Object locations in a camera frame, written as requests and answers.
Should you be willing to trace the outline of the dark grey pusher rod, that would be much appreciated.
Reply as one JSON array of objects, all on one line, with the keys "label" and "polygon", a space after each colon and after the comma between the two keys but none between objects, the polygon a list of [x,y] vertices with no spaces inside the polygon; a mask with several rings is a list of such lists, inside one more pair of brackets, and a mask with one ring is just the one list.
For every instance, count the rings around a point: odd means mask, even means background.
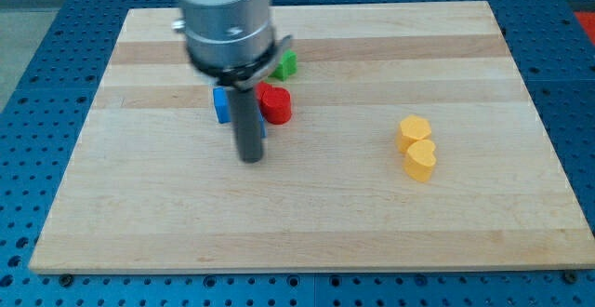
[{"label": "dark grey pusher rod", "polygon": [[234,88],[227,98],[238,156],[244,163],[256,163],[263,157],[263,143],[255,91]]}]

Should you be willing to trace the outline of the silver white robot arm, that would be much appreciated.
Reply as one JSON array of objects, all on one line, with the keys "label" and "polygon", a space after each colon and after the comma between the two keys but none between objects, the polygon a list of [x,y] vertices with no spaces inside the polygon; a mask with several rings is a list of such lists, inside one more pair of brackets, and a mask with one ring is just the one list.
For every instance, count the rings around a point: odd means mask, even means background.
[{"label": "silver white robot arm", "polygon": [[264,154],[256,85],[272,74],[292,45],[276,38],[271,0],[178,0],[183,33],[197,71],[226,91],[239,159],[256,163]]}]

